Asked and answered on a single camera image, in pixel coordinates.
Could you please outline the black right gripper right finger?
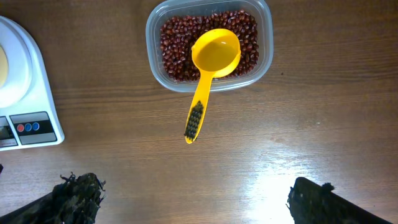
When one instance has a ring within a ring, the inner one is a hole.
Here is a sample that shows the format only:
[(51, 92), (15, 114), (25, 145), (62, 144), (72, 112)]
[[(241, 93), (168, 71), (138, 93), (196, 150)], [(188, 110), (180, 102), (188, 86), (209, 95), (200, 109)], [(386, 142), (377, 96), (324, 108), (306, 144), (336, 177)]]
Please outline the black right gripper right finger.
[(333, 193), (330, 183), (318, 185), (298, 177), (290, 188), (287, 208), (295, 224), (391, 224)]

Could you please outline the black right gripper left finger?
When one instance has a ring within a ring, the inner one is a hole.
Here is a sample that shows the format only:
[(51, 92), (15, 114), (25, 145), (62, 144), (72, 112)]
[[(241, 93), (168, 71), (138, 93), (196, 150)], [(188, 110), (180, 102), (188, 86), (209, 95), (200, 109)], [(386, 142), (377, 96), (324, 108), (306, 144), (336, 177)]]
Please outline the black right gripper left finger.
[(50, 193), (3, 215), (1, 223), (94, 223), (106, 182), (94, 173), (60, 178)]

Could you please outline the yellow plastic scoop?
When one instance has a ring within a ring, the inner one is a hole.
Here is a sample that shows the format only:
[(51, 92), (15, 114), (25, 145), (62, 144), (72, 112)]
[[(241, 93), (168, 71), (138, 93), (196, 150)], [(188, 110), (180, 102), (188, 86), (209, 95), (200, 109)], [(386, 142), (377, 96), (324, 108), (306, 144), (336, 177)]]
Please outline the yellow plastic scoop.
[(229, 75), (241, 58), (237, 35), (228, 29), (213, 29), (201, 35), (191, 47), (192, 60), (200, 79), (189, 109), (185, 126), (185, 141), (193, 143), (201, 130), (214, 78)]

